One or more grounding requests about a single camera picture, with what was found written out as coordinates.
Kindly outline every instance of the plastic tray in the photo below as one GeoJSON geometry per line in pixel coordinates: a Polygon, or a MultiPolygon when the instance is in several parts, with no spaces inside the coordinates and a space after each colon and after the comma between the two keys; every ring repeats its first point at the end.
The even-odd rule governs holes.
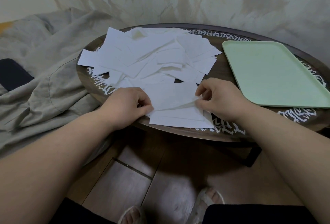
{"type": "Polygon", "coordinates": [[[262,106],[330,108],[330,92],[281,43],[225,41],[243,95],[262,106]]]}

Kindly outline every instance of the black pants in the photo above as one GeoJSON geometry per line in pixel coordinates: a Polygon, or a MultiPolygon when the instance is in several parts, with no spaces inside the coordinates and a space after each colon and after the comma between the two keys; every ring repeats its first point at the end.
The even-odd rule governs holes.
{"type": "MultiPolygon", "coordinates": [[[[93,214],[81,205],[65,198],[50,221],[57,223],[115,224],[93,214]]],[[[277,205],[211,205],[204,215],[203,224],[317,224],[303,206],[277,205]]]]}

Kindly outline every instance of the round wooden table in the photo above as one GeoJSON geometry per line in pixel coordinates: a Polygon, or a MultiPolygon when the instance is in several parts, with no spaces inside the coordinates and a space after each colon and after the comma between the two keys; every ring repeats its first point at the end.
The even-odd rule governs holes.
{"type": "MultiPolygon", "coordinates": [[[[204,38],[208,38],[210,43],[217,47],[220,51],[223,52],[222,43],[227,40],[236,40],[236,41],[275,41],[273,39],[260,36],[257,34],[252,34],[249,32],[235,30],[230,28],[218,27],[218,26],[209,26],[209,25],[200,25],[200,24],[185,24],[185,23],[165,23],[165,24],[149,24],[141,25],[136,27],[144,28],[182,28],[187,29],[191,34],[203,35],[204,38]]],[[[126,32],[133,27],[122,29],[126,32]]],[[[97,51],[104,42],[106,35],[103,35],[93,42],[89,43],[85,49],[89,51],[97,51]]],[[[291,47],[285,44],[286,47],[303,63],[303,65],[322,83],[327,89],[328,82],[330,81],[330,69],[312,57],[311,55],[300,51],[294,47],[291,47]]],[[[87,91],[103,104],[105,100],[111,95],[114,88],[110,85],[104,83],[104,81],[109,77],[108,74],[92,76],[92,67],[84,67],[77,65],[76,67],[78,76],[85,86],[87,91]]],[[[210,73],[204,76],[204,79],[216,77],[224,80],[232,81],[236,84],[235,78],[229,66],[228,60],[225,54],[217,55],[217,61],[211,69],[210,73]]],[[[330,109],[303,109],[303,108],[276,108],[268,107],[272,111],[283,115],[288,119],[291,119],[294,122],[302,124],[303,126],[318,131],[330,125],[330,109]]],[[[182,135],[186,137],[199,138],[209,141],[221,141],[228,140],[229,142],[233,141],[235,138],[248,138],[249,135],[246,131],[234,122],[227,122],[217,118],[212,115],[213,123],[215,130],[209,129],[189,129],[189,128],[178,128],[178,127],[167,127],[160,125],[150,125],[148,117],[142,117],[134,123],[135,126],[145,129],[157,129],[166,131],[172,134],[182,135]]]]}

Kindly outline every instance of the sandal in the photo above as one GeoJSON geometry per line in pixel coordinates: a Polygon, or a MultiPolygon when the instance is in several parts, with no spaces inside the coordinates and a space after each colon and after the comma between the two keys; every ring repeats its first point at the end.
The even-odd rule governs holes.
{"type": "Polygon", "coordinates": [[[119,221],[118,221],[118,224],[123,224],[123,219],[125,217],[125,215],[130,212],[132,209],[136,209],[138,210],[138,212],[140,213],[140,217],[135,220],[133,222],[133,224],[146,224],[146,215],[143,211],[143,209],[139,206],[131,206],[130,208],[126,209],[126,211],[122,214],[122,216],[120,217],[119,221]]]}
{"type": "MultiPolygon", "coordinates": [[[[212,199],[206,194],[206,191],[208,191],[209,189],[210,189],[209,187],[204,188],[198,194],[197,200],[195,201],[195,204],[192,208],[192,211],[188,217],[186,224],[202,224],[206,209],[201,206],[201,201],[204,201],[205,204],[207,205],[207,207],[215,204],[212,201],[212,199]]],[[[221,193],[219,193],[217,190],[216,190],[216,193],[221,198],[222,204],[225,204],[225,201],[224,201],[221,193]]]]}

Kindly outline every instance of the gray blanket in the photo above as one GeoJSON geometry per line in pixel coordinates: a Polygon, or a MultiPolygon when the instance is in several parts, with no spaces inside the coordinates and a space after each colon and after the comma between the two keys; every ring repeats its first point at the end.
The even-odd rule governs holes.
{"type": "Polygon", "coordinates": [[[0,157],[98,106],[82,86],[76,63],[108,26],[126,27],[103,12],[68,9],[28,16],[0,35],[0,59],[14,59],[35,77],[10,92],[0,85],[0,157]]]}

